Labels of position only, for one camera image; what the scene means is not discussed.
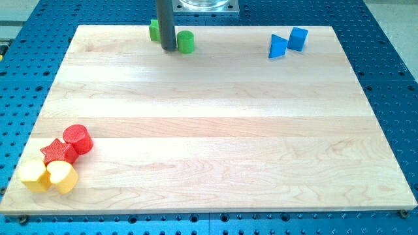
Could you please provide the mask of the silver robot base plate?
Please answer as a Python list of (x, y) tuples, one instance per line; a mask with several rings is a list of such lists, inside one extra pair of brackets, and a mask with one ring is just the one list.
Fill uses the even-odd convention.
[(239, 0), (172, 0), (175, 15), (239, 15)]

